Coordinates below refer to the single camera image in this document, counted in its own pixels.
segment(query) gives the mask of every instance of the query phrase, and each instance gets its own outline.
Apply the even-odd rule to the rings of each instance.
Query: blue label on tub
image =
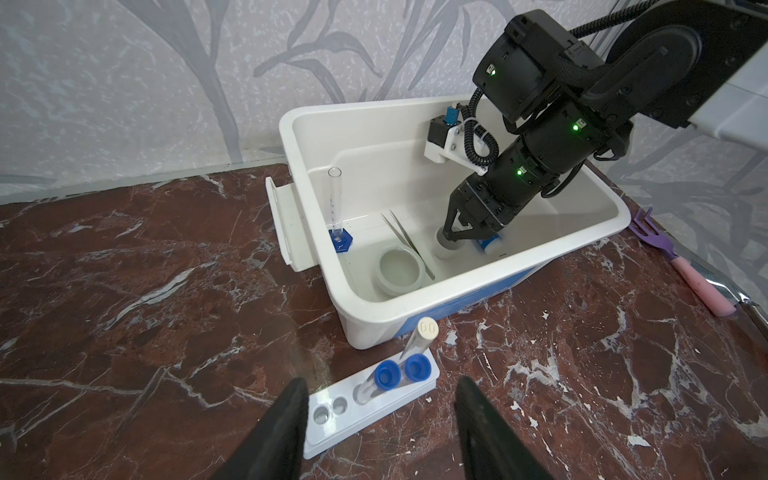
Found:
[[[426,310],[425,312],[421,312],[418,315],[414,315],[408,318],[406,322],[402,324],[402,326],[400,327],[400,330],[397,331],[395,336],[401,336],[401,335],[405,335],[406,333],[411,333],[413,329],[416,328],[416,324],[419,323],[419,320],[424,316],[430,316],[435,320],[440,320],[441,318],[445,318],[448,315],[452,315],[458,312],[462,308],[466,308],[481,300],[489,298],[490,296],[494,296],[497,293],[501,293],[507,288],[514,286],[518,281],[520,281],[526,275],[528,275],[534,268],[536,267],[529,268],[528,270],[523,270],[520,273],[516,273],[515,275],[508,276],[503,280],[499,280],[496,283],[492,283],[490,285],[477,289],[474,292],[470,292],[464,296],[455,298],[450,302],[445,302],[442,305],[432,307],[430,310]]]

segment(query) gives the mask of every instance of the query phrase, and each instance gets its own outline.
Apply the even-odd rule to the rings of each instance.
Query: marble countertop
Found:
[[[0,468],[208,478],[291,378],[312,392],[403,347],[352,348],[319,268],[283,263],[268,175],[290,181],[276,165],[0,207]],[[302,478],[464,478],[461,375],[555,478],[762,478],[748,322],[625,230],[441,320],[437,389]]]

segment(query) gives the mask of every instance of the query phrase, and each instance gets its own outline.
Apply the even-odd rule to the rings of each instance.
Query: patterned wallpaper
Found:
[[[30,0],[0,3],[0,196],[282,157],[308,104],[470,92],[516,12],[566,28],[615,0]],[[757,300],[764,154],[641,118],[609,176]]]

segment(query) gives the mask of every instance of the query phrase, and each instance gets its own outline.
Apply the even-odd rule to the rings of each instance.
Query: glass test tube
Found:
[[[392,360],[384,360],[373,370],[365,382],[355,388],[353,392],[355,401],[360,405],[365,405],[373,397],[397,387],[401,378],[400,366]]]
[[[433,318],[423,316],[419,323],[416,324],[413,333],[411,333],[411,338],[408,339],[408,343],[406,343],[406,347],[400,354],[398,362],[402,362],[415,353],[426,352],[439,331],[440,328],[438,328],[437,322]]]
[[[331,167],[328,169],[331,179],[331,234],[336,242],[341,241],[343,228],[341,226],[341,169]]]

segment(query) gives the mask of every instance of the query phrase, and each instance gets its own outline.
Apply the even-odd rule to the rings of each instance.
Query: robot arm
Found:
[[[632,22],[604,63],[543,11],[514,17],[475,71],[472,80],[478,90],[472,100],[458,106],[464,118],[466,157],[483,168],[452,192],[445,239],[487,240],[537,194],[558,194],[588,156],[600,161],[624,156],[630,119],[636,113],[671,127],[694,122],[715,137],[718,132],[728,137],[723,126],[733,129],[739,124],[735,114],[766,115],[765,87],[763,103],[733,107],[736,113],[727,117],[730,123],[719,121],[723,107],[713,106],[733,98],[732,91],[724,97],[721,88],[727,89],[739,77],[734,76],[737,72],[765,72],[765,61],[750,59],[761,55],[765,59],[766,41],[768,11],[764,7],[670,0],[657,3]],[[764,85],[765,77],[752,82]],[[742,80],[731,88],[739,89],[745,82],[749,83]],[[500,154],[496,147],[484,157],[475,151],[475,134],[486,136],[486,144],[495,140],[487,138],[474,119],[483,94],[502,113],[507,130],[518,135]],[[519,127],[521,118],[527,121]],[[445,143],[445,123],[443,117],[432,120],[429,141]],[[768,148],[762,125],[753,124],[756,133],[746,135],[744,143]],[[560,176],[569,171],[560,184]],[[463,229],[453,227],[457,218]]]

